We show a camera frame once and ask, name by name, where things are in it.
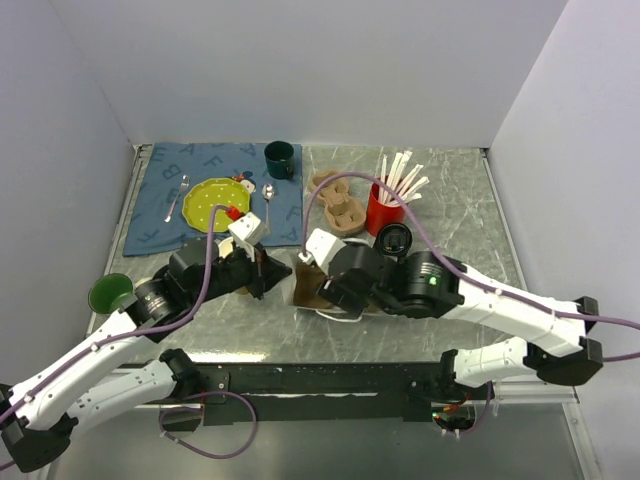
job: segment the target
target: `small figurine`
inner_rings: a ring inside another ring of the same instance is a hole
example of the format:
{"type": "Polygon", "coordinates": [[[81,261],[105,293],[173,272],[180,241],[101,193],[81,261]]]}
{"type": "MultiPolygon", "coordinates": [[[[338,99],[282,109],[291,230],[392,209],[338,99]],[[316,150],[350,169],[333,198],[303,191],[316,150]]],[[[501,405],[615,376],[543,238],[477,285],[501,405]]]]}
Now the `small figurine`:
{"type": "Polygon", "coordinates": [[[235,175],[231,177],[231,180],[235,180],[236,182],[238,182],[240,185],[242,185],[245,188],[247,192],[249,192],[249,195],[251,195],[253,192],[256,191],[256,183],[250,178],[252,176],[253,176],[253,172],[249,172],[247,170],[242,172],[240,175],[235,175]]]}

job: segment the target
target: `white enclosure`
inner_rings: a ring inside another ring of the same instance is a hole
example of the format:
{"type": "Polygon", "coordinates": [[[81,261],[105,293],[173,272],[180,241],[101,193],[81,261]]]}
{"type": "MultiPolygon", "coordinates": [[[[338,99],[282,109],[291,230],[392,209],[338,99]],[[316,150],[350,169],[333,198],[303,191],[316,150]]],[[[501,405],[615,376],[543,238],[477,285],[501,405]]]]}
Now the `white enclosure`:
{"type": "Polygon", "coordinates": [[[133,142],[488,147],[566,0],[51,0],[133,142]]]}
{"type": "MultiPolygon", "coordinates": [[[[131,143],[490,147],[529,287],[639,320],[638,18],[637,0],[0,0],[0,382],[83,337],[131,143]]],[[[617,354],[635,333],[594,336],[617,354]]],[[[607,479],[640,478],[640,422],[612,408],[639,371],[580,390],[607,479]]]]}
{"type": "MultiPolygon", "coordinates": [[[[529,286],[591,295],[605,315],[640,320],[640,3],[571,1],[490,150],[529,286]]],[[[598,325],[606,355],[640,333],[598,325]]],[[[606,479],[640,477],[640,360],[606,364],[579,390],[606,479]]]]}

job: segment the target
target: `green plate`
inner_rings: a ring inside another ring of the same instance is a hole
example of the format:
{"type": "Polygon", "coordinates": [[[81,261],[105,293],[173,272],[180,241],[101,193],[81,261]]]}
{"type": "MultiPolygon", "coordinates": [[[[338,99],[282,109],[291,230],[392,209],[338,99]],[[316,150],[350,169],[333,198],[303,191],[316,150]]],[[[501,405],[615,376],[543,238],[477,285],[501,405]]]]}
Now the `green plate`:
{"type": "MultiPolygon", "coordinates": [[[[209,231],[209,215],[215,205],[234,206],[243,213],[249,211],[249,192],[230,178],[210,178],[195,185],[184,197],[182,215],[187,224],[203,233],[209,231]]],[[[216,213],[213,231],[220,233],[229,229],[232,220],[223,211],[216,213]]]]}

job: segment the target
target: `black cup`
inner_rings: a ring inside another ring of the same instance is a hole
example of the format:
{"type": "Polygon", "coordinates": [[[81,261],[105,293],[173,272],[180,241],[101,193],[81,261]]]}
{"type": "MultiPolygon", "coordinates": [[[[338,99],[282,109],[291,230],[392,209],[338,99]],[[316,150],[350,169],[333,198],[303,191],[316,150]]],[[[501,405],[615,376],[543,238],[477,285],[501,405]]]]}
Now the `black cup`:
{"type": "Polygon", "coordinates": [[[287,142],[271,142],[264,147],[269,175],[277,180],[293,178],[293,145],[287,142]]]}

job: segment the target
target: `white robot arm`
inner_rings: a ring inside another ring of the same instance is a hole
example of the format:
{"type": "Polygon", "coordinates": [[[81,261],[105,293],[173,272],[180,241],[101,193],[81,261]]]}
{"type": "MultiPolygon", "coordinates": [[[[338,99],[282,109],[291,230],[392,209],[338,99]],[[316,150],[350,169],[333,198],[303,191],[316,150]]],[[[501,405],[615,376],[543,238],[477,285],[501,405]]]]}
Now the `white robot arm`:
{"type": "Polygon", "coordinates": [[[561,385],[581,385],[602,367],[598,342],[586,338],[584,321],[559,318],[553,312],[597,315],[595,300],[559,301],[492,280],[453,259],[471,280],[493,287],[491,292],[451,275],[428,251],[396,262],[367,245],[347,244],[315,229],[309,237],[305,263],[327,275],[318,294],[352,315],[369,303],[387,313],[413,318],[463,320],[513,335],[501,343],[443,354],[452,380],[479,387],[492,380],[537,374],[561,385]],[[544,313],[505,296],[518,293],[548,307],[544,313]]]}
{"type": "MultiPolygon", "coordinates": [[[[258,243],[265,231],[258,217],[247,214],[234,220],[229,229],[236,245],[222,259],[214,244],[204,301],[241,287],[262,298],[291,273],[258,243]]],[[[179,349],[165,351],[135,373],[99,382],[180,326],[203,288],[205,247],[201,240],[185,244],[91,336],[28,380],[0,388],[2,439],[23,472],[48,464],[64,452],[72,437],[126,410],[194,393],[199,372],[179,349]],[[121,335],[126,338],[109,341],[121,335]],[[43,380],[50,377],[43,387],[43,380]]]]}

